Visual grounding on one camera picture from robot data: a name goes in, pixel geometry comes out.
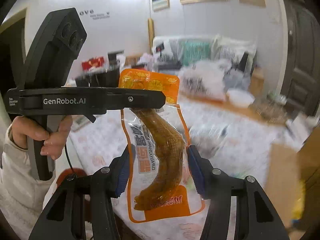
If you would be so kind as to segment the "white sleeve forearm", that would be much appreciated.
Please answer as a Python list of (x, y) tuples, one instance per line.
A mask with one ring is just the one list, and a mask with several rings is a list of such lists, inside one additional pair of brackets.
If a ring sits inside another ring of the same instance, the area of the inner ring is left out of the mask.
[(28, 239), (53, 180), (32, 177), (27, 151), (13, 142), (9, 127), (1, 155), (1, 227)]

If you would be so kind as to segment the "person's left hand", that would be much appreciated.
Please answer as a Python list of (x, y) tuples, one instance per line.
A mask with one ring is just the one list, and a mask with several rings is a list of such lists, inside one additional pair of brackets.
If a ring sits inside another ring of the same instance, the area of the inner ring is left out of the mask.
[(68, 115), (60, 122), (57, 132), (49, 133), (35, 121), (25, 116), (18, 116), (12, 122), (12, 139), (18, 147), (24, 150), (28, 148), (28, 138), (42, 141), (43, 146), (40, 154), (56, 160), (61, 156), (62, 150), (66, 145), (72, 123), (72, 116)]

